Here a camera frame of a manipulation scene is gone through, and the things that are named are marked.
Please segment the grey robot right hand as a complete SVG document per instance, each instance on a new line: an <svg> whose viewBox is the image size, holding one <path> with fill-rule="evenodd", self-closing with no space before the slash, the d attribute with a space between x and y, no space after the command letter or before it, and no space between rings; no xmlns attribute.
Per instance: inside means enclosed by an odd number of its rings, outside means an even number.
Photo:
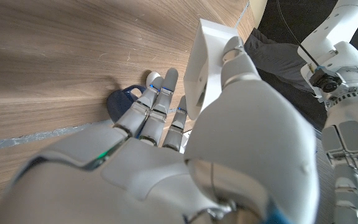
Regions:
<svg viewBox="0 0 358 224"><path fill-rule="evenodd" d="M309 122L263 81L239 37L221 55L221 93L158 147L160 93L114 126L36 154L0 201L0 223L313 223L319 187Z"/></svg>

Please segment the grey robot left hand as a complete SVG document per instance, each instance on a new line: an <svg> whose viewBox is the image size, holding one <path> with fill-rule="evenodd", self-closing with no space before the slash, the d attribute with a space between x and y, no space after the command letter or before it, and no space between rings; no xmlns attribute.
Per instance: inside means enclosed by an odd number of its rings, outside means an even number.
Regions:
<svg viewBox="0 0 358 224"><path fill-rule="evenodd" d="M334 169L334 222L358 223L358 90L333 101L322 143Z"/></svg>

